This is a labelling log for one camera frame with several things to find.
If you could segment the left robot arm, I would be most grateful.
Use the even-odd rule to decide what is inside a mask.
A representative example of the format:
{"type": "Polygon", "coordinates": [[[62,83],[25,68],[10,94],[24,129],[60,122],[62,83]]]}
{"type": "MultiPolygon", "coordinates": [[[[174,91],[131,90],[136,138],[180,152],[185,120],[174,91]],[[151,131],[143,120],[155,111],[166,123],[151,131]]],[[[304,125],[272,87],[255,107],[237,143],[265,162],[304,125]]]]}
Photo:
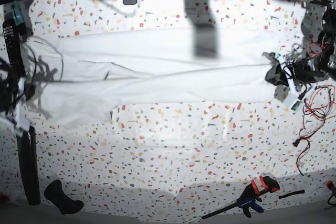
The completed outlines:
{"type": "Polygon", "coordinates": [[[304,100],[317,89],[317,83],[335,80],[335,0],[324,0],[327,8],[318,25],[321,32],[317,41],[298,52],[287,55],[270,53],[272,68],[265,80],[275,86],[288,87],[284,105],[293,112],[299,111],[304,100]]]}

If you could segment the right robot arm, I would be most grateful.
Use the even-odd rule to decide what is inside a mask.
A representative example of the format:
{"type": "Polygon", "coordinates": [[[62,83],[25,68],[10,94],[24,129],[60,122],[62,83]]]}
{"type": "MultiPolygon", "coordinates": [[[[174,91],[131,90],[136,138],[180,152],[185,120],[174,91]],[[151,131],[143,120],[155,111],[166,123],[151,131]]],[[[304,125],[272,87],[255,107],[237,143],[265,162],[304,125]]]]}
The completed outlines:
{"type": "Polygon", "coordinates": [[[23,114],[26,78],[1,59],[1,123],[9,127],[17,137],[29,132],[30,119],[23,114]]]}

